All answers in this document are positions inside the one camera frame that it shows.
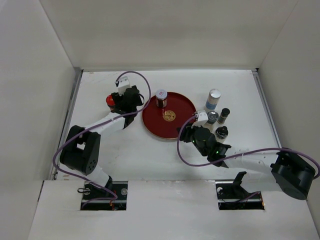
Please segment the red cap sauce jar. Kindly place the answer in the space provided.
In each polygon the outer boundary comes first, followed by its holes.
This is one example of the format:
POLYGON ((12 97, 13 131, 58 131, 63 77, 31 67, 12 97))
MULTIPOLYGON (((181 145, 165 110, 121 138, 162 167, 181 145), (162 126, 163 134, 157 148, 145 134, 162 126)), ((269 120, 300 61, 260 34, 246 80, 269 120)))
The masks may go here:
POLYGON ((115 104, 115 102, 114 102, 114 100, 113 100, 112 95, 111 95, 111 94, 108 95, 108 96, 106 97, 105 101, 106 101, 106 104, 107 104, 107 106, 109 107, 110 111, 112 112, 112 111, 115 109, 115 107, 116 107, 116 104, 115 104))

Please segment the dark jar white lid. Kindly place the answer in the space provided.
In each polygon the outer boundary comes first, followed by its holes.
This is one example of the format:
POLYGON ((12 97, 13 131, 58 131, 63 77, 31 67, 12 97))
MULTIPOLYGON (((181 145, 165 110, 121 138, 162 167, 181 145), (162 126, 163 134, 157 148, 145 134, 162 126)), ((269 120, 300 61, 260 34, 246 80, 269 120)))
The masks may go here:
POLYGON ((155 93, 156 106, 159 108, 165 108, 167 106, 168 93, 164 89, 159 89, 155 93))

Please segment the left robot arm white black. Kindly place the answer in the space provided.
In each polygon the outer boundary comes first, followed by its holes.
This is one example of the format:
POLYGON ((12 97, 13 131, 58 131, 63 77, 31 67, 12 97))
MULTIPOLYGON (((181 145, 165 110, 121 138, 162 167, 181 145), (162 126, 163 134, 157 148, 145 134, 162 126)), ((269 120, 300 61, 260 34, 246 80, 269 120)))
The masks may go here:
POLYGON ((61 164, 97 184, 95 193, 103 200, 112 195, 112 178, 98 166, 101 138, 128 127, 138 114, 137 107, 144 101, 135 85, 123 94, 112 93, 111 98, 114 107, 106 117, 86 127, 74 125, 70 128, 67 140, 81 135, 65 146, 59 157, 61 164))

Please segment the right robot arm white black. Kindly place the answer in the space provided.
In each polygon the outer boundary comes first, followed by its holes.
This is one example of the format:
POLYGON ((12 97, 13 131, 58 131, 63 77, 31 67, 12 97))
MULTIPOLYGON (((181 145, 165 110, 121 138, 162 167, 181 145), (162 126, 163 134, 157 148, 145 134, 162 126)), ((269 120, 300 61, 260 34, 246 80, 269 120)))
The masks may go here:
POLYGON ((318 163, 310 165, 310 157, 289 148, 237 150, 217 141, 209 129, 190 123, 177 128, 177 132, 178 143, 192 143, 206 157, 204 166, 241 170, 231 189, 238 198, 260 191, 282 191, 294 199, 306 200, 313 180, 320 176, 318 163))

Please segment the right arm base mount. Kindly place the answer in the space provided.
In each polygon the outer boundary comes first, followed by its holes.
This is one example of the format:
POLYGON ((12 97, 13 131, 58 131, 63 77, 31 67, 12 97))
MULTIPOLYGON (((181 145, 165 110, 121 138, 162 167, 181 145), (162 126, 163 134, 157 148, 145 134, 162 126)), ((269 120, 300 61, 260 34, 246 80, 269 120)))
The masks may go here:
POLYGON ((241 183, 246 172, 237 174, 234 180, 224 180, 215 183, 217 204, 221 211, 264 210, 264 202, 260 192, 248 192, 241 183))

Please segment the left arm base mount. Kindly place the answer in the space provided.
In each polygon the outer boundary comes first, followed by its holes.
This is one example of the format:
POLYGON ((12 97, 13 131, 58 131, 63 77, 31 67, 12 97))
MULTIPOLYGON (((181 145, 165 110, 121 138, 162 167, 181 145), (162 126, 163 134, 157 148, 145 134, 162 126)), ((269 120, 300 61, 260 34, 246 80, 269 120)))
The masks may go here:
POLYGON ((127 209, 128 182, 109 180, 105 186, 115 196, 104 189, 98 188, 88 182, 84 187, 78 188, 81 194, 81 211, 125 211, 127 209))

